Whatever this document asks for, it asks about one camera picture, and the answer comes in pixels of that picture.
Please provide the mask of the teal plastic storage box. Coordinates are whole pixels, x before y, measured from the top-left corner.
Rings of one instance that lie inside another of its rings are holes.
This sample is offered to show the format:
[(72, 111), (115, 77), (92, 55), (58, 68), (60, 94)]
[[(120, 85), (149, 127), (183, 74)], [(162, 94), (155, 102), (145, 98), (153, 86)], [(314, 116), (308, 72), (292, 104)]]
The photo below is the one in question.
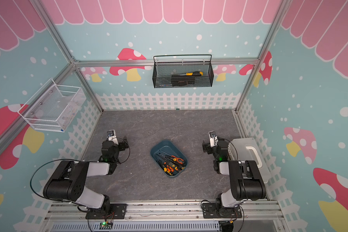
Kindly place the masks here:
[[(176, 178), (179, 176), (188, 165), (188, 160), (185, 155), (169, 140), (163, 140), (155, 145), (151, 149), (150, 155), (169, 178)], [(178, 163), (168, 159), (166, 157), (167, 155), (184, 159), (185, 165), (179, 165)]]

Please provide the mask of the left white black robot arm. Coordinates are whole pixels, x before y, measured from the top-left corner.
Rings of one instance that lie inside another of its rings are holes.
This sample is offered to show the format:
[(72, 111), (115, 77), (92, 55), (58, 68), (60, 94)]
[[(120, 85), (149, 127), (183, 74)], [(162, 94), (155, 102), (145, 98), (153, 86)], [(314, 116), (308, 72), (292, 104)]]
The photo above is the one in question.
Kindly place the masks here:
[(86, 180), (88, 177), (112, 175), (117, 166), (122, 164), (119, 153), (126, 149), (130, 149), (127, 137), (118, 138), (112, 130), (102, 143), (102, 155), (98, 161), (58, 159), (60, 163), (45, 184), (43, 193), (38, 194), (32, 186), (30, 188), (33, 193), (43, 199), (84, 206), (87, 209), (86, 219), (124, 218), (125, 212), (122, 206), (111, 204), (107, 195), (87, 188)]

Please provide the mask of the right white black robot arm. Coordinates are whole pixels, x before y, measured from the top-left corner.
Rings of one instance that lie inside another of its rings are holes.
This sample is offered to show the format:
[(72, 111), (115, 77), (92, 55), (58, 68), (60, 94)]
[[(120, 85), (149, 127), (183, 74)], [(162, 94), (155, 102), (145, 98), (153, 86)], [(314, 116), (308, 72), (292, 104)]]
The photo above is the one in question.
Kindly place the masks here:
[(255, 139), (239, 138), (230, 142), (211, 138), (202, 147), (214, 156), (214, 170), (230, 180), (230, 189), (219, 194), (214, 203), (205, 200), (200, 203), (203, 217), (242, 218), (241, 204), (264, 199), (265, 183), (270, 177)]

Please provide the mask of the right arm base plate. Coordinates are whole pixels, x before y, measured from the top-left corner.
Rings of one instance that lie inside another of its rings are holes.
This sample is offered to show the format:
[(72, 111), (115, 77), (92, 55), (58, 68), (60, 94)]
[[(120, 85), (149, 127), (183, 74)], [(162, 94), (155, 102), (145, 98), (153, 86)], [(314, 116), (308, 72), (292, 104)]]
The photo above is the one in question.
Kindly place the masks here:
[(242, 218), (240, 207), (223, 207), (216, 203), (201, 203), (204, 218)]

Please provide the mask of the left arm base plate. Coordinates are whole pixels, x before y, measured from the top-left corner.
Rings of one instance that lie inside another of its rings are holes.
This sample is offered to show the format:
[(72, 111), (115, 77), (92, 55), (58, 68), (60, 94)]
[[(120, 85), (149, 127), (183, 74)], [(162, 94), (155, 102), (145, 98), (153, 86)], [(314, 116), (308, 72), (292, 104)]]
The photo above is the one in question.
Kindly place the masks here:
[(86, 219), (124, 219), (127, 212), (127, 204), (107, 204), (100, 209), (88, 209)]

